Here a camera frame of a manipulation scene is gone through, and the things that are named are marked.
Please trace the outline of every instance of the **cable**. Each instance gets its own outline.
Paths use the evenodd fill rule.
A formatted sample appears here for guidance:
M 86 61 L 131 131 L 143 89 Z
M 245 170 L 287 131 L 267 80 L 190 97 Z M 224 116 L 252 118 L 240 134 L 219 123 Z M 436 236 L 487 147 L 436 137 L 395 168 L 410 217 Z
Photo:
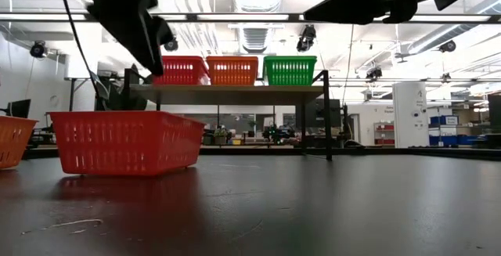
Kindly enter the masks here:
M 28 78 L 28 84 L 26 85 L 26 92 L 24 93 L 24 98 L 25 99 L 28 99 L 28 92 L 30 91 L 31 77 L 33 76 L 33 66 L 34 66 L 34 57 L 32 57 L 32 60 L 31 60 L 30 77 Z
M 75 23 L 73 21 L 73 17 L 71 16 L 70 6 L 68 5 L 68 0 L 63 0 L 63 3 L 64 3 L 64 8 L 66 9 L 66 13 L 68 15 L 68 19 L 70 21 L 71 30 L 73 31 L 73 36 L 75 37 L 75 42 L 77 43 L 77 47 L 78 47 L 78 50 L 80 51 L 81 58 L 84 60 L 85 68 L 87 68 L 88 75 L 89 75 L 89 77 L 91 79 L 92 87 L 94 87 L 94 91 L 96 92 L 97 98 L 99 100 L 101 100 L 101 97 L 99 96 L 99 91 L 97 89 L 96 80 L 92 76 L 92 71 L 91 71 L 91 69 L 88 66 L 87 59 L 85 58 L 84 50 L 81 47 L 80 38 L 78 38 L 77 28 L 75 27 Z
M 346 95 L 346 85 L 348 84 L 348 76 L 350 75 L 350 66 L 351 66 L 351 48 L 353 47 L 353 32 L 355 31 L 355 25 L 351 25 L 351 38 L 350 38 L 350 52 L 348 56 L 348 71 L 346 71 L 346 79 L 344 79 L 344 91 L 343 91 L 343 100 L 342 104 L 344 105 L 344 95 Z

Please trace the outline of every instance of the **computer monitor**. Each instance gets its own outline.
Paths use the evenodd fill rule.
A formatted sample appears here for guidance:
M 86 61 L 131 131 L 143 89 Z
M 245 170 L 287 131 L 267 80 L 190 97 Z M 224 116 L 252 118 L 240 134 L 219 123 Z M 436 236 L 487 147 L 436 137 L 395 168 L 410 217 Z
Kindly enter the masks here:
M 325 128 L 323 99 L 306 104 L 306 128 Z M 339 99 L 330 100 L 330 127 L 341 126 L 341 103 Z M 301 127 L 301 106 L 296 106 L 296 128 Z
M 7 108 L 4 109 L 4 111 L 7 113 L 7 116 L 28 118 L 28 114 L 30 113 L 30 105 L 31 99 L 11 102 L 9 103 L 9 105 L 7 105 Z

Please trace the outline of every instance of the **black cable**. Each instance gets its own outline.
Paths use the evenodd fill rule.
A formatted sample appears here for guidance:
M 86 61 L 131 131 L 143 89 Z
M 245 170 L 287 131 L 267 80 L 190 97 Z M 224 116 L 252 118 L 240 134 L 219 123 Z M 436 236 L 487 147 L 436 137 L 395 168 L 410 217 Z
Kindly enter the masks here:
M 93 77 L 92 71 L 88 66 L 87 59 L 85 58 L 84 50 L 81 47 L 80 39 L 78 38 L 78 34 L 77 34 L 77 28 L 75 27 L 73 17 L 71 16 L 71 11 L 70 11 L 70 6 L 68 5 L 68 0 L 63 0 L 63 3 L 64 3 L 64 8 L 66 9 L 66 13 L 68 14 L 68 19 L 70 21 L 71 30 L 73 31 L 73 36 L 75 37 L 75 42 L 77 43 L 77 47 L 78 47 L 78 50 L 80 51 L 81 58 L 84 60 L 85 68 L 87 68 L 88 75 L 90 76 L 92 87 L 94 87 L 94 91 L 96 92 L 98 100 L 102 100 L 101 97 L 99 96 L 99 91 L 97 89 L 96 80 Z
M 351 38 L 350 38 L 350 55 L 348 56 L 348 71 L 346 71 L 346 79 L 344 79 L 344 91 L 343 91 L 343 100 L 342 104 L 344 105 L 344 95 L 346 94 L 346 86 L 348 84 L 348 77 L 350 75 L 350 66 L 351 66 L 351 47 L 353 46 L 353 32 L 355 31 L 355 25 L 351 25 Z

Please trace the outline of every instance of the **scratch on table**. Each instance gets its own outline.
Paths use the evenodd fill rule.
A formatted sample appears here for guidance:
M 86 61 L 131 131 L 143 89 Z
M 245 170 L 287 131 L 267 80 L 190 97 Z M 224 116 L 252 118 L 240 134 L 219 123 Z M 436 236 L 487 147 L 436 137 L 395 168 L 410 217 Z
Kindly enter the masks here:
M 245 233 L 242 233 L 241 235 L 233 238 L 232 240 L 238 240 L 238 239 L 241 239 L 242 237 L 248 235 L 249 233 L 252 233 L 253 231 L 255 231 L 256 229 L 258 229 L 259 227 L 261 227 L 261 225 L 263 224 L 263 219 L 261 219 L 261 221 L 259 221 L 259 223 L 257 225 L 255 225 L 254 227 L 252 227 L 252 229 L 250 229 L 249 231 L 245 232 Z
M 231 196 L 231 195 L 245 195 L 245 194 L 252 194 L 252 193 L 264 193 L 264 191 L 254 191 L 254 192 L 248 192 L 248 193 L 220 193 L 220 194 L 209 194 L 209 195 L 206 195 L 205 197 L 224 197 L 224 196 Z
M 62 227 L 62 226 L 65 226 L 65 225 L 76 225 L 76 224 L 81 224 L 81 223 L 86 223 L 86 222 L 95 222 L 95 223 L 97 223 L 96 225 L 101 225 L 103 223 L 103 220 L 101 220 L 101 219 L 85 219 L 85 220 L 79 220 L 79 221 L 75 221 L 75 222 L 66 222 L 66 223 L 57 224 L 57 225 L 50 225 L 50 226 L 47 226 L 45 228 L 35 229 L 35 230 L 29 230 L 29 231 L 26 231 L 26 232 L 22 232 L 21 236 L 25 235 L 27 233 L 32 233 L 34 231 L 42 231 L 42 230 L 46 230 L 46 229 L 52 229 L 52 228 Z
M 256 165 L 228 165 L 228 164 L 220 164 L 219 166 L 222 166 L 222 167 L 238 167 L 238 168 L 257 168 L 257 169 L 261 169 L 261 167 L 256 166 Z
M 84 231 L 86 231 L 86 230 L 87 230 L 87 229 L 81 229 L 81 230 L 79 230 L 79 231 L 74 231 L 74 232 L 72 232 L 72 233 L 70 233 L 70 234 L 83 233 L 83 232 L 84 232 Z

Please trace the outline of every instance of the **security camera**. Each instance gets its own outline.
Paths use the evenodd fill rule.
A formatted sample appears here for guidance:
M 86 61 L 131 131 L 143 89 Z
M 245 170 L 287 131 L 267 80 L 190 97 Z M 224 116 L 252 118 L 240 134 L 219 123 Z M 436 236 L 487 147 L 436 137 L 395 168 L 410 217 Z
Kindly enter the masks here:
M 367 70 L 366 79 L 376 80 L 381 77 L 383 77 L 383 71 L 381 70 L 381 67 L 374 67 Z
M 297 42 L 297 51 L 307 52 L 313 46 L 313 40 L 315 40 L 315 38 L 315 27 L 313 25 L 306 25 L 305 29 L 301 33 L 301 36 L 299 37 L 299 41 Z
M 442 83 L 447 83 L 449 79 L 451 79 L 451 74 L 450 73 L 444 73 L 441 77 Z
M 438 47 L 440 52 L 454 52 L 456 50 L 456 43 L 454 41 L 448 41 L 444 45 Z
M 45 47 L 44 41 L 36 41 L 30 49 L 31 56 L 38 59 L 44 59 L 48 53 L 49 50 Z
M 168 41 L 168 42 L 165 43 L 164 48 L 168 52 L 175 52 L 175 51 L 178 50 L 178 48 L 179 48 L 179 46 L 178 46 L 178 40 L 175 39 L 175 36 L 172 39 L 172 41 Z

